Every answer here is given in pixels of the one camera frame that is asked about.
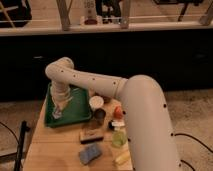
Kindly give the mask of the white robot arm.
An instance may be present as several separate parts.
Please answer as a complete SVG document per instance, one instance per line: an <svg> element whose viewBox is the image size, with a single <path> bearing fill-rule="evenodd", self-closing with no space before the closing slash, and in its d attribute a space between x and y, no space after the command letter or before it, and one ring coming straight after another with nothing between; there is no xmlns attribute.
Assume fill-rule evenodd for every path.
<svg viewBox="0 0 213 171"><path fill-rule="evenodd" d="M121 103L134 171L182 171L165 96L153 78L77 71L66 57L47 65L45 74L57 88L71 84Z"/></svg>

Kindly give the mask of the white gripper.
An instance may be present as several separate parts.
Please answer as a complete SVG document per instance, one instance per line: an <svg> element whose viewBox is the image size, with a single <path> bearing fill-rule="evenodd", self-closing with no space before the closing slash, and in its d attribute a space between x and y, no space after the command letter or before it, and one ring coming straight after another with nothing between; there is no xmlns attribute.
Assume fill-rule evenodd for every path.
<svg viewBox="0 0 213 171"><path fill-rule="evenodd" d="M70 87L65 84L53 83L50 87L52 100L63 111L71 100Z"/></svg>

